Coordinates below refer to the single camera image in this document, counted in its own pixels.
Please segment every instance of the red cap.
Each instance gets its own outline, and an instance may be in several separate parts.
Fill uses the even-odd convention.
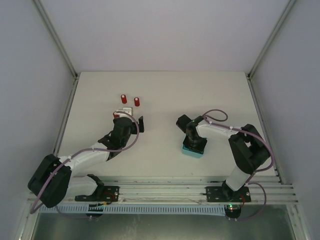
[[[134,98],[134,105],[135,105],[136,107],[139,107],[139,106],[140,106],[140,99],[139,99],[138,97],[135,97],[135,98]]]
[[[121,95],[121,102],[122,102],[123,104],[126,104],[126,103],[127,103],[127,96],[126,96],[126,95],[124,95],[124,94]]]

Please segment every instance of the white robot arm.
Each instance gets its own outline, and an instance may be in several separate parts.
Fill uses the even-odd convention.
[[[127,142],[132,134],[144,132],[143,117],[133,122],[128,113],[123,112],[113,120],[113,130],[98,140],[90,148],[80,150],[71,156],[46,156],[28,183],[28,188],[47,208],[59,204],[64,198],[81,197],[89,202],[106,202],[110,195],[106,194],[104,184],[98,177],[88,174],[76,177],[78,173],[95,164],[108,161],[128,147]]]

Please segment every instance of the metal frame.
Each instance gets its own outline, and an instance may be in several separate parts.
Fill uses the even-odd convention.
[[[79,75],[76,72],[50,18],[46,12],[41,0],[32,0],[35,8],[37,9],[40,17],[42,18],[45,27],[47,28],[50,36],[58,47],[69,71],[74,78],[74,84],[70,92],[70,96],[67,102],[67,106],[63,115],[63,120],[59,129],[59,134],[54,145],[54,154],[59,153],[60,145],[62,142],[65,127],[68,121],[68,116],[71,110],[72,102],[76,93]],[[248,85],[252,94],[252,98],[258,113],[258,117],[263,129],[265,139],[268,143],[270,138],[268,136],[268,129],[265,125],[263,111],[261,110],[259,100],[256,96],[254,86],[251,82],[253,75],[255,74],[258,66],[260,65],[262,59],[264,58],[266,52],[271,46],[273,40],[277,36],[279,29],[283,25],[287,16],[289,15],[292,7],[294,6],[296,0],[289,0],[285,10],[283,11],[280,19],[273,28],[270,36],[268,37],[264,47],[262,48],[260,54],[258,55],[250,73],[247,75]],[[302,215],[301,207],[296,198],[294,188],[292,185],[284,185],[286,181],[284,180],[284,174],[276,163],[275,169],[279,175],[273,177],[255,176],[252,181],[259,182],[265,188],[267,193],[267,204],[281,204],[286,205],[288,210],[289,219],[292,225],[292,231],[297,240],[310,240],[310,235],[306,227],[305,220]],[[139,177],[101,177],[106,185],[120,186],[119,202],[114,202],[113,204],[117,206],[123,206],[123,204],[135,204],[140,206],[145,205],[185,205],[185,206],[221,206],[227,204],[226,202],[218,203],[208,203],[206,201],[205,187],[208,186],[220,186],[221,182],[225,180],[226,177],[202,177],[201,179],[196,177],[152,177],[152,178],[139,178]],[[251,192],[251,203],[250,205],[261,205],[264,200],[262,191],[258,186],[249,185],[249,190]],[[35,196],[33,194],[29,195],[28,201],[24,208],[24,212],[18,227],[16,234],[17,240],[30,240],[33,231],[36,227],[37,218],[39,212],[30,215],[31,202],[33,202]],[[75,206],[79,202],[75,202],[74,199],[66,199],[62,204],[67,206]]]
[[[66,107],[65,107],[65,110],[64,110],[64,113],[63,113],[62,122],[61,122],[61,125],[60,125],[60,128],[59,128],[59,132],[58,132],[58,135],[57,135],[54,147],[53,147],[53,151],[52,152],[56,156],[59,154],[61,142],[62,142],[64,133],[65,133],[65,130],[66,130],[66,126],[67,126],[68,117],[69,117],[69,114],[70,114],[72,103],[73,103],[74,98],[75,98],[78,82],[79,82],[79,76],[76,77],[76,79],[75,79],[75,81],[74,81],[74,83],[72,85],[72,88],[71,88],[71,91],[70,91],[70,94],[69,94],[69,98],[68,98],[68,101],[66,103]]]
[[[41,17],[45,28],[47,29],[47,31],[49,32],[52,40],[54,41],[54,43],[56,44],[58,51],[60,52],[61,56],[63,57],[63,60],[65,62],[65,64],[67,65],[67,67],[69,68],[69,71],[71,73],[71,75],[73,76],[73,79],[76,80],[77,79],[77,72],[67,54],[67,51],[64,47],[64,45],[62,44],[55,28],[54,25],[52,24],[49,15],[46,11],[46,9],[44,8],[43,3],[41,2],[41,0],[32,0],[35,9],[37,10],[39,16]]]
[[[222,181],[216,181],[211,177],[206,180],[158,180],[157,178],[135,177],[123,179],[122,177],[110,177],[110,180],[102,180],[105,186],[119,186],[118,202],[112,204],[147,204],[147,205],[227,205],[228,202],[207,202],[206,187],[221,186]],[[267,194],[269,205],[295,205],[298,203],[294,187],[280,184],[278,181],[259,181]],[[259,186],[249,185],[251,202],[248,205],[262,205],[264,194]],[[34,194],[29,195],[28,201],[32,203],[36,199]],[[74,198],[67,198],[63,204],[79,204],[90,202],[76,202]]]
[[[258,57],[255,60],[253,66],[251,68],[251,71],[248,74],[248,77],[249,77],[250,80],[254,76],[254,74],[255,74],[258,66],[260,65],[262,59],[265,57],[268,49],[270,48],[271,44],[275,40],[276,36],[278,35],[278,32],[279,32],[280,28],[284,24],[287,16],[291,12],[291,9],[293,8],[295,3],[296,3],[296,0],[289,0],[288,4],[286,5],[285,9],[283,10],[278,22],[276,23],[276,25],[272,29],[272,32],[270,33],[270,35],[269,35],[268,39],[266,40],[262,50],[260,51]]]

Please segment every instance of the white panel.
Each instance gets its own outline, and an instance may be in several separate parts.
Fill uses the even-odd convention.
[[[52,152],[71,77],[30,0],[0,7],[1,239],[14,238],[27,183]]]
[[[43,0],[83,71],[245,71],[288,0]]]
[[[126,94],[128,100],[140,98],[141,105],[133,112],[137,118],[143,114],[145,132],[132,148],[86,169],[83,176],[230,175],[236,164],[228,139],[221,134],[212,134],[201,158],[182,154],[185,134],[176,121],[183,114],[196,118],[219,108],[229,114],[227,125],[252,124],[262,133],[243,72],[82,72],[59,155],[68,156],[87,148],[109,133],[121,94]],[[214,116],[224,117],[221,113]],[[260,173],[274,175],[273,169]]]
[[[271,140],[320,239],[320,1],[297,1],[253,79]]]

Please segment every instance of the black mounting bracket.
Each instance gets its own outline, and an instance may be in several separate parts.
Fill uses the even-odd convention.
[[[223,194],[222,186],[207,186],[205,188],[206,200],[208,203],[250,203],[251,197],[249,188],[246,186],[241,187],[238,191],[235,191],[233,198],[227,199]]]
[[[100,189],[101,194],[98,196],[94,193],[90,196],[86,195],[79,195],[74,198],[76,202],[118,202],[119,199],[119,186],[103,186]]]

